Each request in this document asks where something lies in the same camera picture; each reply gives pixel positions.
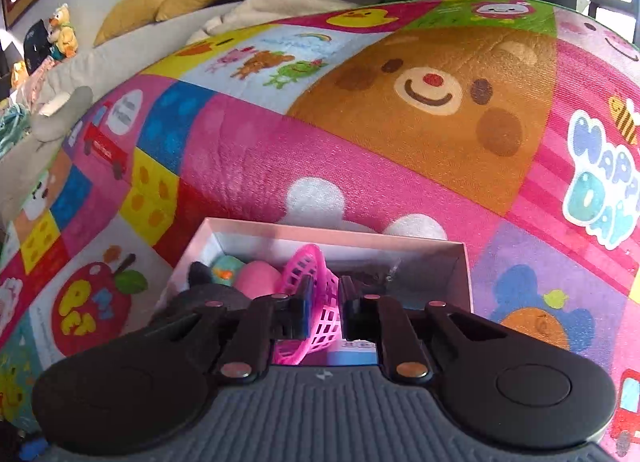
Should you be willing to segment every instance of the pink egg toy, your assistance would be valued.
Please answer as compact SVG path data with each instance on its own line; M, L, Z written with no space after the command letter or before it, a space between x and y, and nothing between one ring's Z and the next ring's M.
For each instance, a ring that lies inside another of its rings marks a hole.
M267 262L249 262L238 273L234 286L248 298L273 294L280 285L281 274Z

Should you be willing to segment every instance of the pink basket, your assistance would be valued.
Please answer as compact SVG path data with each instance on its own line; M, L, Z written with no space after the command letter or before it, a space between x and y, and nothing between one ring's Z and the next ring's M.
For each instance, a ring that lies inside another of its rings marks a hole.
M282 284L276 292L294 294L307 274L314 278L310 336L303 341L279 341L273 353L277 365L297 365L309 353L327 348L340 339L338 278L326 268L322 251L313 244L302 246L282 271Z

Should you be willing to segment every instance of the silver rivet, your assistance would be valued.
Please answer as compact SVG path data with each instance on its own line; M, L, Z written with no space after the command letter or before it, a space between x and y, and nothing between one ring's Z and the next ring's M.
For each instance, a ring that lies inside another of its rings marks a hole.
M396 366L396 372L407 379L419 379L429 373L429 369L422 363L400 363Z
M247 363L227 363L220 368L220 373L229 379L244 379L251 374L251 366Z

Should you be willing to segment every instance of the red nose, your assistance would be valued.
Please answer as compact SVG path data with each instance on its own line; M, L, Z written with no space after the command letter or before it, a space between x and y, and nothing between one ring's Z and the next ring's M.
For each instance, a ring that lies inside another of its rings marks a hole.
M432 87L441 87L444 83L444 79L437 74L425 74L422 80Z

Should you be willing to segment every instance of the play mat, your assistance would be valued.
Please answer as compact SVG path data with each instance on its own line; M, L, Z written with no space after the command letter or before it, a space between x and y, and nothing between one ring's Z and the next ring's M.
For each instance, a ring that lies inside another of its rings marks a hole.
M475 312L606 369L602 444L640 458L639 60L550 4L418 0L159 61L82 118L9 226L2 414L36 429L39 373L143 326L202 219L228 217L465 242Z

